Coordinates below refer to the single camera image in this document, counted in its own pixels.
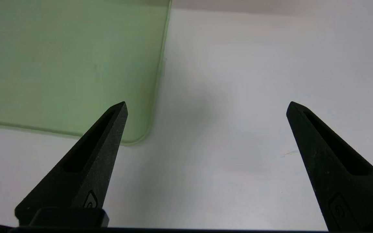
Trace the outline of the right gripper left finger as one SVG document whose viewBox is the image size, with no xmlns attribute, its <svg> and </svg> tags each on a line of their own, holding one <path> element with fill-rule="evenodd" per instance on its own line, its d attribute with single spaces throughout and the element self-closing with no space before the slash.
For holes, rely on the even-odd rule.
<svg viewBox="0 0 373 233">
<path fill-rule="evenodd" d="M 125 102 L 101 115 L 17 205 L 21 227 L 43 208 L 102 208 L 127 117 Z"/>
</svg>

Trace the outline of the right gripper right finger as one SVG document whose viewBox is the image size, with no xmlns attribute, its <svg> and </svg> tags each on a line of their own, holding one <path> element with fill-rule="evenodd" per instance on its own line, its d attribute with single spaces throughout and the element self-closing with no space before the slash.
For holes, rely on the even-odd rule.
<svg viewBox="0 0 373 233">
<path fill-rule="evenodd" d="M 286 111 L 329 231 L 373 231 L 373 165 L 307 107 Z"/>
</svg>

